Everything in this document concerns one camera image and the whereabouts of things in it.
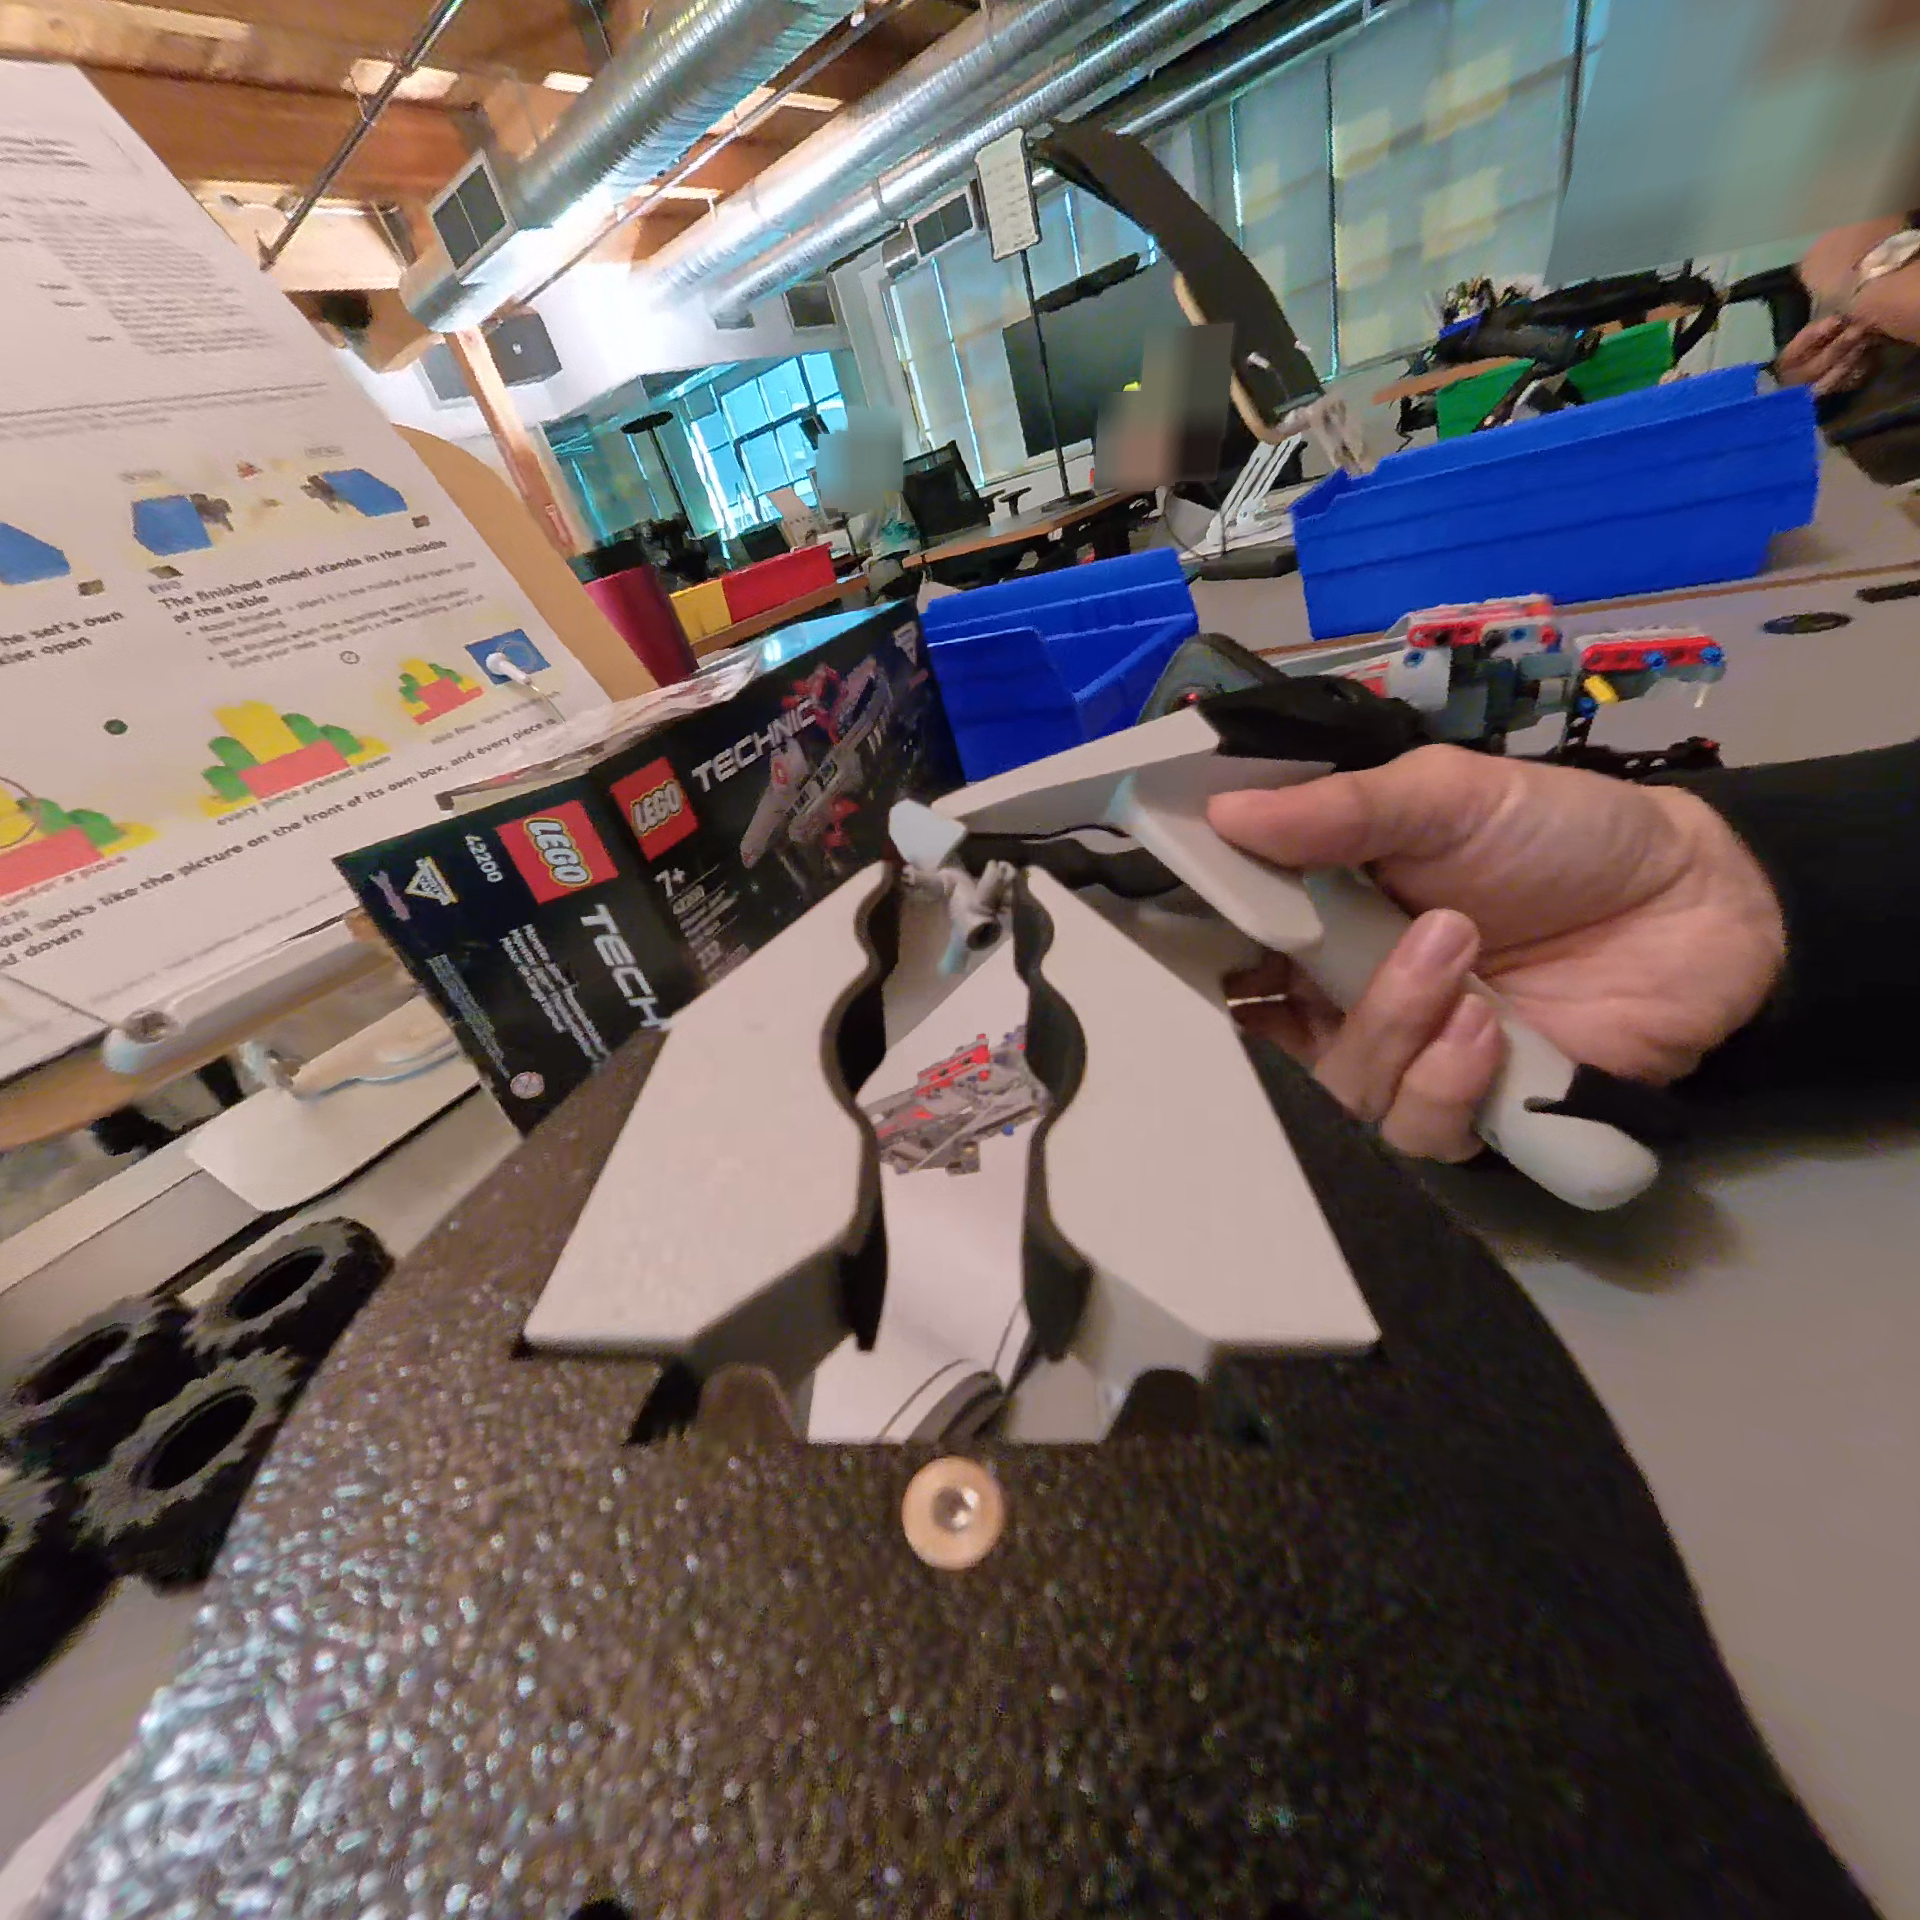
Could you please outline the person's right hand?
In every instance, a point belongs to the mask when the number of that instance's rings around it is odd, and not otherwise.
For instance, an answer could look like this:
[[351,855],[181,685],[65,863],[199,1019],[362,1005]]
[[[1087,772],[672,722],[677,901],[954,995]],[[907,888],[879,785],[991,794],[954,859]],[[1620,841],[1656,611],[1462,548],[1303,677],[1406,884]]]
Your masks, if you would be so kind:
[[1507,1057],[1476,977],[1567,1057],[1655,1087],[1762,1012],[1788,956],[1764,865],[1717,807],[1433,743],[1209,807],[1238,849],[1362,869],[1408,930],[1349,1012],[1284,957],[1242,977],[1244,1023],[1390,1148],[1460,1164]]

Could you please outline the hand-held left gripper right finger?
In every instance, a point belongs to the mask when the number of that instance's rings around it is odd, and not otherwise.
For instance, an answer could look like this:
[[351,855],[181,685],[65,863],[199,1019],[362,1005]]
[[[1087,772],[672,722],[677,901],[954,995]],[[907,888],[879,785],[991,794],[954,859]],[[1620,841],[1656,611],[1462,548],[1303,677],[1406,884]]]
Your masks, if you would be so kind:
[[1365,1357],[1380,1326],[1231,1010],[1251,945],[1205,909],[1028,872],[1015,960],[1047,1113],[1002,1435],[1273,1444],[1256,1373]]

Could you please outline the green storage bin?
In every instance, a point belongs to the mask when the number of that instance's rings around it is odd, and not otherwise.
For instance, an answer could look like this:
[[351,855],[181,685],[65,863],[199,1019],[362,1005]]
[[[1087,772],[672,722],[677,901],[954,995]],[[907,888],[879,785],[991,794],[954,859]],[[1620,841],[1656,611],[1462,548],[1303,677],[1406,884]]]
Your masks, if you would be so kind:
[[1472,373],[1438,389],[1434,431],[1438,440],[1464,437],[1501,409],[1515,391],[1546,379],[1560,395],[1581,404],[1618,397],[1660,384],[1674,366],[1674,319],[1660,318],[1605,332],[1587,357],[1567,373],[1550,373],[1539,363],[1508,363]]

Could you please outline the toy truck model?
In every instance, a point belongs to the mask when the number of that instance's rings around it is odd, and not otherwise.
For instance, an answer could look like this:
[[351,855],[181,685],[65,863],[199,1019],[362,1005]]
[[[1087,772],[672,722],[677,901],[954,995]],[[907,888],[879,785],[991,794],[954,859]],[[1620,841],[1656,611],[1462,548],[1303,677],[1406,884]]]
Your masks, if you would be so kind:
[[1515,733],[1558,722],[1549,764],[1647,781],[1717,772],[1719,742],[1690,733],[1665,748],[1623,750],[1593,742],[1610,708],[1663,685],[1704,699],[1726,672],[1723,646],[1686,627],[1610,627],[1573,634],[1549,593],[1487,597],[1406,611],[1385,636],[1323,641],[1256,664],[1287,675],[1330,674],[1406,704],[1429,738],[1504,754]]

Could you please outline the curved black wooden board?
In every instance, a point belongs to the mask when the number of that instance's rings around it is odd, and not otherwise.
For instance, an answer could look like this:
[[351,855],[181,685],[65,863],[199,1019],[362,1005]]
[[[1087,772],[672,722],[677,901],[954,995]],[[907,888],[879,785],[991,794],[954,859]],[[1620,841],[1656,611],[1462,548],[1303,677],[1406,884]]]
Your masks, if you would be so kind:
[[1231,325],[1228,393],[1248,431],[1265,443],[1309,436],[1309,413],[1327,387],[1279,293],[1148,144],[1093,122],[1067,122],[1039,138],[1032,153],[1159,241],[1190,323]]

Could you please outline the black display screen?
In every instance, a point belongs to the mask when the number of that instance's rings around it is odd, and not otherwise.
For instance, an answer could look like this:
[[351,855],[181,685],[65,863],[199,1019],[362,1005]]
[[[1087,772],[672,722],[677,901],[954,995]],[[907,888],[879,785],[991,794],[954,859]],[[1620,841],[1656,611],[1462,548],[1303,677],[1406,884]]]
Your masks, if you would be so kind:
[[1021,443],[1031,455],[1091,442],[1103,407],[1140,379],[1150,341],[1189,323],[1174,265],[1128,251],[1039,297],[1000,332]]

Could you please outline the white instruction poster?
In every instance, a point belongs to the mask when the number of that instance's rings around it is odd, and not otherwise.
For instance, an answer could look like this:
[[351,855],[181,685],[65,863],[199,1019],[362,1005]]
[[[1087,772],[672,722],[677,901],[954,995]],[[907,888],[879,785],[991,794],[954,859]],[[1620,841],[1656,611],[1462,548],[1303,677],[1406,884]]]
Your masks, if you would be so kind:
[[2,84],[4,1078],[340,919],[608,693],[77,68]]

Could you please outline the silver air duct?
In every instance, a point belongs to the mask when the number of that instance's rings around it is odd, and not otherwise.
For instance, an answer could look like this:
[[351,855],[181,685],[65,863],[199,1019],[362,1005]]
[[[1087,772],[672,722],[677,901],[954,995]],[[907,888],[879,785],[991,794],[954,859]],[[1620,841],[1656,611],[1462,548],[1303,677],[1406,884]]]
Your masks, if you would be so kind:
[[1256,4],[983,4],[705,219],[642,259],[636,296],[717,323],[857,256],[972,176],[979,149],[1138,79]]
[[900,4],[656,4],[526,156],[476,153],[429,203],[436,239],[400,278],[407,313],[450,334],[532,301],[645,185],[857,11],[889,21]]

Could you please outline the black office chair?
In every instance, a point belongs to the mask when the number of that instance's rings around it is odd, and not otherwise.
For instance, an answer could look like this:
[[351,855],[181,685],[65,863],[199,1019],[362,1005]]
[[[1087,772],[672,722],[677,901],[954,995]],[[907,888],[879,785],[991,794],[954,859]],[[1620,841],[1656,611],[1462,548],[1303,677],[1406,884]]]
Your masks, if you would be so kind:
[[909,453],[900,495],[925,549],[975,534],[995,518],[957,442]]

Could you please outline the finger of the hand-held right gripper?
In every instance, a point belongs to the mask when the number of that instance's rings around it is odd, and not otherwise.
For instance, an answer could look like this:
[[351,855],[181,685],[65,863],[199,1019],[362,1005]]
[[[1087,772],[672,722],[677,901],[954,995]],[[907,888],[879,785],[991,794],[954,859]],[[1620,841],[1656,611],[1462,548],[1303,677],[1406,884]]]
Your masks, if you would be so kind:
[[985,833],[1093,827],[1109,817],[1120,784],[1130,776],[1167,762],[1213,756],[1219,748],[1220,733],[1213,722],[1198,708],[1182,708],[991,779],[971,781],[934,800],[931,809]]

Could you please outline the long blue storage bin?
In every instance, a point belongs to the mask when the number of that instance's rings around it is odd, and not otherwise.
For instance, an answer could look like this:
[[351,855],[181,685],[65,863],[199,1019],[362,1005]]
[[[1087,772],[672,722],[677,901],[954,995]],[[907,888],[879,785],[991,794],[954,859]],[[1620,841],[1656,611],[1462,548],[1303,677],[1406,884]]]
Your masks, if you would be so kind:
[[1821,460],[1812,389],[1741,363],[1335,472],[1292,506],[1309,631],[1756,577],[1778,535],[1812,524]]

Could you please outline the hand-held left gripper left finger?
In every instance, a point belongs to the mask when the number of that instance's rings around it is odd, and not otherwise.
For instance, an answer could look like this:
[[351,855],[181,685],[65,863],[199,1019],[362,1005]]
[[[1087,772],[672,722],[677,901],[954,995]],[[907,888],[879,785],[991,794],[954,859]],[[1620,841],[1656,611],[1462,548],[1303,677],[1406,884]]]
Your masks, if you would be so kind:
[[893,1271],[859,1093],[889,1054],[900,872],[879,859],[697,997],[660,1039],[520,1341],[653,1368],[636,1439],[759,1392],[798,1442],[868,1351]]

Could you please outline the grey toy panel piece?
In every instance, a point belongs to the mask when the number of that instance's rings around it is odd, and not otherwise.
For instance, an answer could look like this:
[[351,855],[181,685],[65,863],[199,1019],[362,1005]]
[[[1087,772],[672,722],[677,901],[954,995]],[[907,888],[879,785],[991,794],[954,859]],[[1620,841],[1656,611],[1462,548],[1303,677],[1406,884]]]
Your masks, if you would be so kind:
[[1011,930],[1016,867],[988,857],[972,872],[965,857],[969,832],[933,805],[900,800],[889,814],[889,833],[904,867],[909,894],[934,909],[944,925],[939,971],[961,977],[995,951]]

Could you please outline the magenta storage bin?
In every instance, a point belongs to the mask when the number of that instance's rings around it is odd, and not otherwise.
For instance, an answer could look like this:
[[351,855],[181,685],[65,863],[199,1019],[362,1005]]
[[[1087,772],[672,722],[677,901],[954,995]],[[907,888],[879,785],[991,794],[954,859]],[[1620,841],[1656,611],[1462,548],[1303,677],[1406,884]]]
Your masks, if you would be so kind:
[[639,561],[584,581],[595,605],[660,688],[695,679],[701,660],[655,564]]

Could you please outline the black toy set box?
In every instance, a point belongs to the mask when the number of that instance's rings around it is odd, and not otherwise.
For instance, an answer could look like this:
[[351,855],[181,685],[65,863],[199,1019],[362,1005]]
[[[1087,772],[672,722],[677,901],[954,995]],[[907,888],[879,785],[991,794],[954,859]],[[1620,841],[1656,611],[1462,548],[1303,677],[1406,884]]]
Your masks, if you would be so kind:
[[765,636],[727,706],[336,859],[528,1136],[860,867],[961,764],[913,600]]

